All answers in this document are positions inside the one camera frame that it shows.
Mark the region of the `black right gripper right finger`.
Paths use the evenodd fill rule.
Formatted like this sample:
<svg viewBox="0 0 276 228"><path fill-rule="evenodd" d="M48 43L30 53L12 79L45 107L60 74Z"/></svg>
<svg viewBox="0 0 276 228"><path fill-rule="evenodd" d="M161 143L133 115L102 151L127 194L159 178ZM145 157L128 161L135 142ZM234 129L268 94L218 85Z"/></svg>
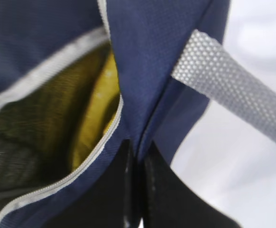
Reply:
<svg viewBox="0 0 276 228"><path fill-rule="evenodd" d="M155 143L144 158L146 228L238 228L240 225L190 190Z"/></svg>

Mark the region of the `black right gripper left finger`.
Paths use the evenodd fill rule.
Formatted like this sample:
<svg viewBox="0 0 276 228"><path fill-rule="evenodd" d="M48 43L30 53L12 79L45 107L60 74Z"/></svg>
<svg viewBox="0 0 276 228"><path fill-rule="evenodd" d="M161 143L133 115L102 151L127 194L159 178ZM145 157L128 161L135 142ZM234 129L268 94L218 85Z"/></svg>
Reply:
<svg viewBox="0 0 276 228"><path fill-rule="evenodd" d="M45 223L46 228L136 228L138 212L130 140L79 199Z"/></svg>

